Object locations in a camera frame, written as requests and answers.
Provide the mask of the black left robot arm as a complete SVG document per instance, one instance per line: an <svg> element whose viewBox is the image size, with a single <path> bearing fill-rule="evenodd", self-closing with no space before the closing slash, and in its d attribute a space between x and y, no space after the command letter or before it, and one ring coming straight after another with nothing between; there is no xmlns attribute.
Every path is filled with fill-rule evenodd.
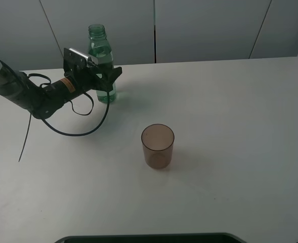
<svg viewBox="0 0 298 243"><path fill-rule="evenodd" d="M64 49L64 77L37 86L22 71L0 60L0 96L28 110L36 119L47 119L67 102L89 90L110 92L122 68L100 67L98 60L76 49Z"/></svg>

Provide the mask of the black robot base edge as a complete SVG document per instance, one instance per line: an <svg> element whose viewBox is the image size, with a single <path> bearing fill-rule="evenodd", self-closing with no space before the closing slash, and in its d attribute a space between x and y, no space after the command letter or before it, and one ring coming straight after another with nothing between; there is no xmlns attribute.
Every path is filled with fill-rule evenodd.
<svg viewBox="0 0 298 243"><path fill-rule="evenodd" d="M229 233L67 236L56 242L244 242Z"/></svg>

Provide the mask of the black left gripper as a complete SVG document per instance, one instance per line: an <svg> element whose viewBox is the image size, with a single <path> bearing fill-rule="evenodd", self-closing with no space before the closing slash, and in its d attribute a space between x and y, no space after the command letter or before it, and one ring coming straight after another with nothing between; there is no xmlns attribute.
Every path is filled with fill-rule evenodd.
<svg viewBox="0 0 298 243"><path fill-rule="evenodd" d="M106 89L113 89L115 81L122 74L121 67L113 69L98 68L84 59L78 59L77 62L64 59L63 68L65 77L72 78L77 89L85 92L88 90L105 92Z"/></svg>

